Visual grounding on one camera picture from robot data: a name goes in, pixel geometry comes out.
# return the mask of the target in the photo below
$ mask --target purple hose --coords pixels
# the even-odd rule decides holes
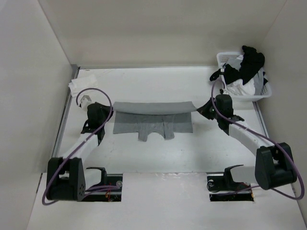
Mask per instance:
[[[293,199],[293,200],[301,200],[301,199],[304,197],[304,195],[305,195],[304,182],[303,182],[302,176],[301,176],[301,174],[299,173],[299,171],[298,171],[296,165],[294,164],[293,160],[289,157],[289,155],[286,153],[286,151],[285,151],[276,141],[274,141],[274,140],[272,140],[272,139],[270,139],[270,138],[268,138],[268,137],[266,137],[266,136],[264,136],[264,135],[262,135],[262,134],[260,134],[260,133],[257,133],[257,132],[255,132],[254,130],[251,130],[250,128],[247,128],[247,127],[245,127],[245,126],[243,126],[243,125],[241,125],[241,124],[239,124],[239,123],[236,123],[236,122],[234,122],[234,121],[228,119],[227,117],[225,117],[224,115],[222,115],[222,114],[220,113],[220,111],[218,111],[218,109],[216,108],[214,99],[213,99],[213,90],[214,90],[214,88],[215,88],[215,84],[216,84],[218,81],[221,81],[221,80],[216,80],[216,81],[213,83],[213,86],[212,86],[212,89],[211,89],[211,101],[212,101],[212,104],[213,104],[213,107],[214,107],[216,113],[217,113],[221,118],[223,118],[224,120],[226,120],[226,121],[228,121],[228,122],[230,122],[230,123],[232,123],[232,124],[234,124],[234,125],[236,125],[236,126],[239,126],[239,127],[243,128],[243,129],[245,129],[245,130],[247,130],[248,132],[250,132],[250,133],[252,133],[252,134],[254,134],[254,135],[256,135],[256,136],[261,137],[261,138],[263,138],[263,139],[266,139],[266,140],[268,140],[269,142],[273,143],[273,144],[284,154],[284,156],[285,156],[285,157],[287,158],[287,160],[290,162],[291,166],[293,167],[293,169],[294,169],[294,171],[295,171],[295,173],[296,173],[296,175],[297,175],[298,181],[299,181],[300,186],[301,186],[301,194],[300,194],[299,197],[295,197],[295,196],[290,196],[290,195],[288,195],[288,194],[286,194],[286,193],[283,193],[283,192],[281,192],[281,191],[279,191],[279,190],[277,190],[277,189],[275,189],[275,188],[272,188],[272,190],[275,191],[275,192],[277,192],[277,193],[279,193],[279,194],[281,194],[281,195],[283,195],[283,196],[285,196],[285,197],[287,197],[287,198],[290,198],[290,199]],[[253,188],[253,187],[245,188],[245,189],[236,191],[235,193],[238,193],[238,192],[241,192],[241,191],[245,191],[245,190],[251,189],[251,188]]]
[[[95,135],[95,133],[97,133],[100,129],[102,129],[103,128],[103,126],[106,124],[106,122],[110,119],[110,117],[111,117],[111,114],[112,114],[112,110],[113,110],[113,108],[112,108],[112,102],[111,102],[111,99],[110,99],[110,97],[105,93],[105,92],[103,92],[102,90],[100,90],[100,89],[97,89],[97,88],[87,88],[87,89],[84,89],[84,90],[81,90],[79,93],[78,93],[78,95],[77,95],[77,97],[76,97],[76,103],[77,103],[77,105],[78,105],[78,98],[79,98],[79,96],[80,96],[80,94],[82,93],[82,92],[84,92],[84,91],[87,91],[87,90],[97,90],[97,91],[99,91],[99,92],[101,92],[101,93],[103,93],[105,96],[106,96],[106,98],[108,99],[108,101],[109,101],[109,103],[110,103],[110,112],[109,112],[109,115],[107,116],[107,118],[106,118],[106,120],[104,121],[104,123],[100,126],[100,127],[98,127],[93,133],[91,133],[91,135],[89,135],[78,147],[76,147],[76,149],[74,150],[74,151],[72,151],[71,152],[71,154],[69,154],[68,155],[68,157],[67,158],[65,158],[65,160],[62,162],[62,164],[58,167],[58,169],[55,171],[55,173],[53,174],[53,176],[51,177],[51,179],[50,179],[50,181],[49,181],[49,183],[47,184],[47,186],[46,186],[46,189],[45,189],[45,191],[44,191],[44,194],[43,194],[43,197],[42,197],[42,204],[43,205],[45,205],[45,206],[47,206],[47,205],[52,205],[52,204],[54,204],[54,203],[56,203],[57,202],[57,200],[54,200],[54,201],[51,201],[51,202],[49,202],[49,203],[46,203],[46,201],[45,201],[45,199],[46,199],[46,195],[47,195],[47,192],[48,192],[48,190],[50,189],[50,187],[51,187],[51,184],[52,184],[52,182],[55,180],[55,178],[58,176],[58,173],[60,172],[60,170],[63,168],[63,166],[67,163],[67,161],[86,143],[86,141],[89,139],[89,138],[91,138],[93,135]]]

